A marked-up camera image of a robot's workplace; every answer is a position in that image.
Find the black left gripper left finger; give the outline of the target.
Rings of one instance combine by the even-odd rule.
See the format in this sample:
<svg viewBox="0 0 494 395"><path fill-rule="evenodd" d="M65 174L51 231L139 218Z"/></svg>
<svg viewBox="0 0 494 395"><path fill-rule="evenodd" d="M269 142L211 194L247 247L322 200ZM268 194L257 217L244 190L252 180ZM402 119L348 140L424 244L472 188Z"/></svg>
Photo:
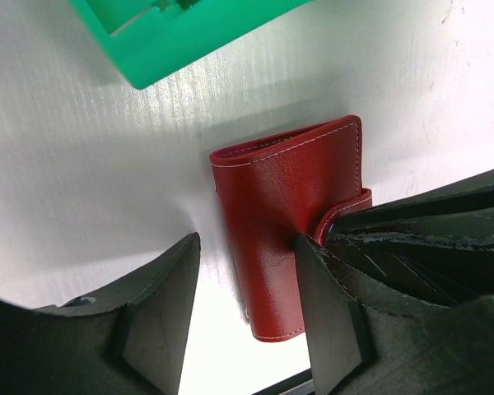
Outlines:
<svg viewBox="0 0 494 395"><path fill-rule="evenodd" d="M201 241L64 305L0 300L0 394L176 394Z"/></svg>

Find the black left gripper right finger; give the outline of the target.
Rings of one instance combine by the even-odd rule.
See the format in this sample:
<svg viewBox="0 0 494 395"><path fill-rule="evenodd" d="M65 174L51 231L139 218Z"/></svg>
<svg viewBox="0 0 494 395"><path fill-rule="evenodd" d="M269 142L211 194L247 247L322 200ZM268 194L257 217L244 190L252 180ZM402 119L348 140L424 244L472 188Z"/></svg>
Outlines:
<svg viewBox="0 0 494 395"><path fill-rule="evenodd" d="M318 394L494 394L494 295L432 304L367 276L308 235L296 275Z"/></svg>

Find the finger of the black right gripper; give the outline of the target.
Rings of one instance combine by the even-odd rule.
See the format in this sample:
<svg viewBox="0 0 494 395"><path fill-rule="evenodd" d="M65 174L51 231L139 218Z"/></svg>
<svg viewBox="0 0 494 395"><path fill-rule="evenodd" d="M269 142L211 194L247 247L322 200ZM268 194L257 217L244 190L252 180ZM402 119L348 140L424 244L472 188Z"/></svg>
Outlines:
<svg viewBox="0 0 494 395"><path fill-rule="evenodd" d="M494 207L410 211L383 221L354 213L334 226L325 246L367 276L432 304L494 295Z"/></svg>
<svg viewBox="0 0 494 395"><path fill-rule="evenodd" d="M332 229L354 230L387 222L458 214L493 207L494 169L426 193L346 214L335 221Z"/></svg>

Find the red leather card holder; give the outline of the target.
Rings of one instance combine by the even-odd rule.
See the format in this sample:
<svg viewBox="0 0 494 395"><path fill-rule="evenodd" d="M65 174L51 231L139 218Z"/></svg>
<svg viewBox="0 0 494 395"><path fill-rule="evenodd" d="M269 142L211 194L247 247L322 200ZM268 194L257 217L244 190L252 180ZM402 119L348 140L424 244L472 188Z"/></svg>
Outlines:
<svg viewBox="0 0 494 395"><path fill-rule="evenodd" d="M224 147L209 156L235 273L255 339L304 332L295 238L323 243L335 221L372 205L355 115Z"/></svg>

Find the green plastic bin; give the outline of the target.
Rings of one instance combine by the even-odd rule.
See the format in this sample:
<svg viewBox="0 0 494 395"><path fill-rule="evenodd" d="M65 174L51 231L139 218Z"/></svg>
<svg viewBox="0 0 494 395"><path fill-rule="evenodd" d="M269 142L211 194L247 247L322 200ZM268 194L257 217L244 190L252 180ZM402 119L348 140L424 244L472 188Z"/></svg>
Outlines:
<svg viewBox="0 0 494 395"><path fill-rule="evenodd" d="M71 5L119 72L142 90L303 3L84 0Z"/></svg>

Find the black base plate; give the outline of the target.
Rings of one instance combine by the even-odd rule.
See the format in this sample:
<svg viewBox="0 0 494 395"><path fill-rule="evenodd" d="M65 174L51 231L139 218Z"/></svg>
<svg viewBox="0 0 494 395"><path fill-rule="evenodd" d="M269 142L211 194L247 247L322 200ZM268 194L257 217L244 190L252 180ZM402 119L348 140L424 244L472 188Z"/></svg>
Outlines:
<svg viewBox="0 0 494 395"><path fill-rule="evenodd" d="M312 395L315 393L311 369L292 375L254 395Z"/></svg>

